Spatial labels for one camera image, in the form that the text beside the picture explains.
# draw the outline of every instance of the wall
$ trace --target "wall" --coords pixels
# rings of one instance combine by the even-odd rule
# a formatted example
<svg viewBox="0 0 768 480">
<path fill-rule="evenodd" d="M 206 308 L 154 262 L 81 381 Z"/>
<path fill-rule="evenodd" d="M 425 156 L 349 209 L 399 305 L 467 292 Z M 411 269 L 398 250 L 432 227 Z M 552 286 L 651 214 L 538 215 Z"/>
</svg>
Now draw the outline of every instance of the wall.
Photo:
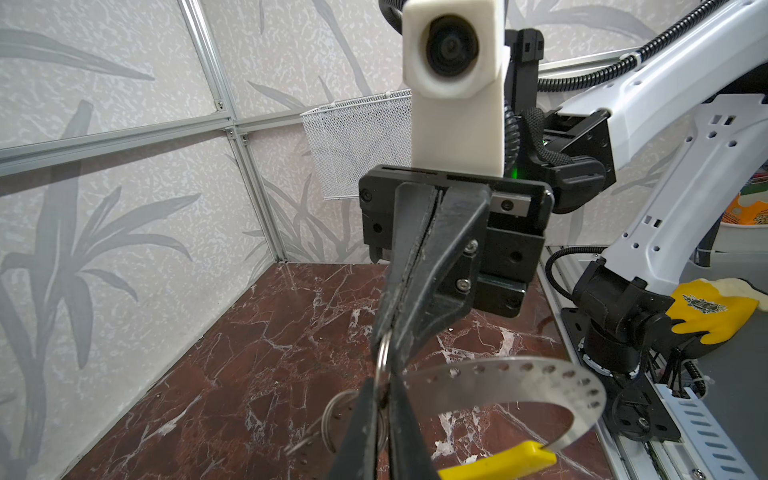
<svg viewBox="0 0 768 480">
<path fill-rule="evenodd" d="M 212 113 L 174 0 L 0 5 L 0 147 Z M 272 263 L 222 132 L 0 178 L 0 478 L 62 475 Z"/>
<path fill-rule="evenodd" d="M 508 23 L 540 28 L 545 59 L 554 61 L 640 45 L 697 3 L 522 0 L 509 3 Z M 405 87 L 401 38 L 375 0 L 223 0 L 204 7 L 241 117 Z M 549 109 L 565 98 L 539 99 Z M 573 214 L 553 216 L 547 242 L 610 243 L 642 208 L 682 135 L 684 125 L 665 131 L 598 199 Z M 357 202 L 323 200 L 303 129 L 274 128 L 250 138 L 288 257 L 367 261 Z"/>
</svg>

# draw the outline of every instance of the yellow handle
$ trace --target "yellow handle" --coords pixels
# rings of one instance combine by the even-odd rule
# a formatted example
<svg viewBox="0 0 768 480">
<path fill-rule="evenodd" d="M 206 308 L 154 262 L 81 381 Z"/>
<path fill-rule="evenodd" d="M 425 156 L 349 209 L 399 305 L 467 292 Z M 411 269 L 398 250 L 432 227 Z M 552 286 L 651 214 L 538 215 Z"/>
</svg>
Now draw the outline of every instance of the yellow handle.
<svg viewBox="0 0 768 480">
<path fill-rule="evenodd" d="M 513 449 L 468 465 L 439 472 L 442 480 L 512 480 L 536 473 L 558 462 L 558 457 L 542 449 L 538 442 L 523 442 Z"/>
</svg>

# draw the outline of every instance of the glove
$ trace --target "glove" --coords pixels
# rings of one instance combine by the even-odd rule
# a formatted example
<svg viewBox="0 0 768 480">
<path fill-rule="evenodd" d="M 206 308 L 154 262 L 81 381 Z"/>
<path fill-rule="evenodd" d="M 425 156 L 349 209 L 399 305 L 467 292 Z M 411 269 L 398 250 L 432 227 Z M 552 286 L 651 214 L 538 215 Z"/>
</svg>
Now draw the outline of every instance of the glove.
<svg viewBox="0 0 768 480">
<path fill-rule="evenodd" d="M 672 327 L 675 333 L 708 332 L 704 345 L 730 339 L 757 308 L 768 311 L 768 295 L 737 278 L 710 282 L 698 279 L 682 283 L 674 291 L 675 303 L 667 311 L 671 319 L 682 319 Z"/>
</svg>

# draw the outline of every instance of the wire mesh basket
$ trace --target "wire mesh basket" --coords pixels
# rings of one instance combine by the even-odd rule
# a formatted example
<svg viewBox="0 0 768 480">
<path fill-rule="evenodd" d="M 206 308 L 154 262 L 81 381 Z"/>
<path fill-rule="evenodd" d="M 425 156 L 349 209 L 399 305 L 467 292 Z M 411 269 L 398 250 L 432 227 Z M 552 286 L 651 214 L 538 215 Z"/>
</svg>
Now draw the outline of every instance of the wire mesh basket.
<svg viewBox="0 0 768 480">
<path fill-rule="evenodd" d="M 323 197 L 357 197 L 378 164 L 411 166 L 411 91 L 333 102 L 302 114 Z"/>
</svg>

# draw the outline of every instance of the red marble surface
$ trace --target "red marble surface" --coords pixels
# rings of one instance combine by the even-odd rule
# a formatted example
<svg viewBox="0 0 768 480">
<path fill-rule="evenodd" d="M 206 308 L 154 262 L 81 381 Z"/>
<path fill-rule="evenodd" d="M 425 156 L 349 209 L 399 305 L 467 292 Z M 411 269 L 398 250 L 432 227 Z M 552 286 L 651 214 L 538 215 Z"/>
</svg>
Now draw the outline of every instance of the red marble surface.
<svg viewBox="0 0 768 480">
<path fill-rule="evenodd" d="M 333 458 L 321 442 L 305 455 L 286 457 L 283 448 L 335 394 L 371 373 L 368 337 L 384 280 L 376 265 L 271 267 L 66 478 L 322 478 Z M 566 357 L 536 282 L 518 318 L 473 311 L 430 341 L 412 368 L 511 355 Z M 337 444 L 346 419 L 333 429 Z M 443 468 L 555 439 L 570 413 L 513 403 L 419 422 Z M 611 478 L 594 433 L 559 457 L 529 478 Z"/>
</svg>

